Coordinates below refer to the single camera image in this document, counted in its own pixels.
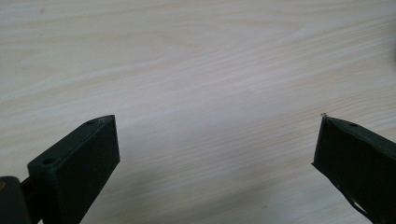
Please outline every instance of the black plastic part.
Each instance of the black plastic part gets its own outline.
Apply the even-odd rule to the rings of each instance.
[[[32,223],[21,190],[20,180],[17,177],[0,177],[0,223]]]
[[[312,164],[373,223],[396,223],[395,143],[325,116]]]
[[[120,161],[114,116],[92,119],[29,162],[44,223],[77,224]]]

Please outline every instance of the dark object at edge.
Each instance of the dark object at edge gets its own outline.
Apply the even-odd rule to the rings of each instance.
[[[0,177],[4,224],[78,224],[120,162],[113,115],[80,125],[29,162],[29,177]]]
[[[324,116],[312,163],[373,223],[396,223],[396,144]]]

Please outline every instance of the brass screw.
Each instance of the brass screw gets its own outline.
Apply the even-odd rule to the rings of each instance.
[[[0,182],[0,190],[6,187],[6,182]]]

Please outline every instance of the wood grain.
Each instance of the wood grain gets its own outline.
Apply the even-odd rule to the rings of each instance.
[[[396,141],[394,1],[0,2],[0,175],[117,117],[82,223],[370,223],[310,162],[320,113]]]

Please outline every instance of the light wood tabletop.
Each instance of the light wood tabletop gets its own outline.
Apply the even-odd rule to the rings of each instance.
[[[396,2],[2,0],[0,72],[0,175],[116,116],[81,223],[370,223],[310,163],[321,113],[396,141]]]

